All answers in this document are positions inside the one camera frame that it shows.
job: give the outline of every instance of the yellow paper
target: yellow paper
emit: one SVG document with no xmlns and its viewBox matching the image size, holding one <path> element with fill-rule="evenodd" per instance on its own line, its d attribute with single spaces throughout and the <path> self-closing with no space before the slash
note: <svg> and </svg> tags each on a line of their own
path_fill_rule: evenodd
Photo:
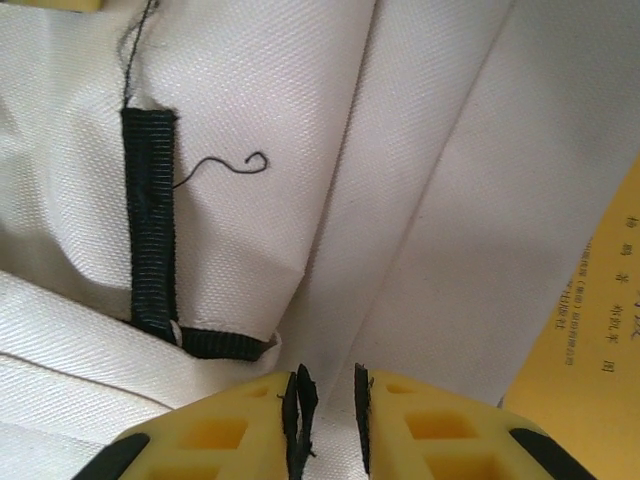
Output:
<svg viewBox="0 0 640 480">
<path fill-rule="evenodd" d="M 640 157 L 504 399 L 600 480 L 640 478 Z"/>
<path fill-rule="evenodd" d="M 100 9 L 102 0 L 8 0 L 8 3 L 76 12 L 95 12 Z"/>
</svg>

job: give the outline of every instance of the black webbing strap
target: black webbing strap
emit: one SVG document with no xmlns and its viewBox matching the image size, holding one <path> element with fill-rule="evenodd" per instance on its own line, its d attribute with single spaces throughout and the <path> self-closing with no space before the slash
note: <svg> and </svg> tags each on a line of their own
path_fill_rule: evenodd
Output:
<svg viewBox="0 0 640 480">
<path fill-rule="evenodd" d="M 227 358 L 255 362 L 273 346 L 239 333 L 181 327 L 182 348 L 197 358 Z"/>
<path fill-rule="evenodd" d="M 127 211 L 131 236 L 131 323 L 176 343 L 171 110 L 124 108 Z"/>
</svg>

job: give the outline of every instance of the black thread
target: black thread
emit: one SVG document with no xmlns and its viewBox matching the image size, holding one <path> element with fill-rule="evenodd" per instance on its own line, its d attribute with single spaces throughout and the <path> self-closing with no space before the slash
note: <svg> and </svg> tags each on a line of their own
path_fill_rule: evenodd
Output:
<svg viewBox="0 0 640 480">
<path fill-rule="evenodd" d="M 176 183 L 173 186 L 173 189 L 175 190 L 178 187 L 181 187 L 182 185 L 184 185 L 185 183 L 187 183 L 189 180 L 191 180 L 191 178 L 195 175 L 195 173 L 198 171 L 198 169 L 200 168 L 200 166 L 206 162 L 216 162 L 216 163 L 220 163 L 222 165 L 224 165 L 228 170 L 231 170 L 233 173 L 238 173 L 241 175 L 254 175 L 256 173 L 260 173 L 260 172 L 264 172 L 268 167 L 269 167 L 269 159 L 267 158 L 267 156 L 262 153 L 262 152 L 253 152 L 251 155 L 249 155 L 247 158 L 245 158 L 244 160 L 244 164 L 245 165 L 249 165 L 249 163 L 251 163 L 251 160 L 253 160 L 255 157 L 258 157 L 262 160 L 262 165 L 256 169 L 253 170 L 240 170 L 237 169 L 236 167 L 234 167 L 233 165 L 231 165 L 229 162 L 227 162 L 226 160 L 223 160 L 222 158 L 218 158 L 218 157 L 205 157 L 202 160 L 200 160 L 195 167 L 193 167 L 193 170 L 191 170 L 191 172 L 189 173 L 189 175 L 186 176 L 186 178 L 178 183 Z"/>
<path fill-rule="evenodd" d="M 120 52 L 124 50 L 124 45 L 131 36 L 131 34 L 136 31 L 135 39 L 133 40 L 133 46 L 131 47 L 131 53 L 129 54 L 129 61 L 127 62 L 127 68 L 124 73 L 124 90 L 122 92 L 122 101 L 124 108 L 127 108 L 129 105 L 129 101 L 131 100 L 131 69 L 133 68 L 133 59 L 138 50 L 138 44 L 140 43 L 140 37 L 142 36 L 142 29 L 144 28 L 144 24 L 149 19 L 151 15 L 153 15 L 158 7 L 160 6 L 160 0 L 147 0 L 147 4 L 144 8 L 144 12 L 142 13 L 142 17 L 138 22 L 133 24 L 125 35 L 122 37 L 120 41 Z"/>
</svg>

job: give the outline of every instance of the white canvas cloth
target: white canvas cloth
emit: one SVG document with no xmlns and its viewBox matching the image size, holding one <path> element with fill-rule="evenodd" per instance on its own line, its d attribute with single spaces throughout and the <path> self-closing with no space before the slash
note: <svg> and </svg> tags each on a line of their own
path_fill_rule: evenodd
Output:
<svg viewBox="0 0 640 480">
<path fill-rule="evenodd" d="M 495 404 L 640 148 L 640 2 L 165 0 L 138 104 L 179 116 L 186 326 L 134 330 L 118 41 L 144 2 L 0 6 L 0 478 L 70 478 L 125 428 L 304 362 L 306 478 L 364 479 L 362 362 Z"/>
</svg>

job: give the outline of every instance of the yellow plastic object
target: yellow plastic object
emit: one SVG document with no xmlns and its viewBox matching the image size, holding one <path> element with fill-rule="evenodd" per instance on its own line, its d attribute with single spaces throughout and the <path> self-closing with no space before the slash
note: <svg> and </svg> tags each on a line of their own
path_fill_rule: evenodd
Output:
<svg viewBox="0 0 640 480">
<path fill-rule="evenodd" d="M 638 478 L 640 157 L 509 389 L 531 418 L 599 478 Z"/>
<path fill-rule="evenodd" d="M 226 390 L 124 432 L 151 440 L 120 480 L 287 478 L 282 398 L 291 373 Z"/>
<path fill-rule="evenodd" d="M 102 7 L 102 0 L 8 0 L 7 3 L 28 5 L 31 7 L 73 10 L 76 12 L 95 12 Z"/>
<path fill-rule="evenodd" d="M 530 421 L 401 375 L 368 373 L 372 480 L 553 480 L 509 433 L 543 434 Z"/>
</svg>

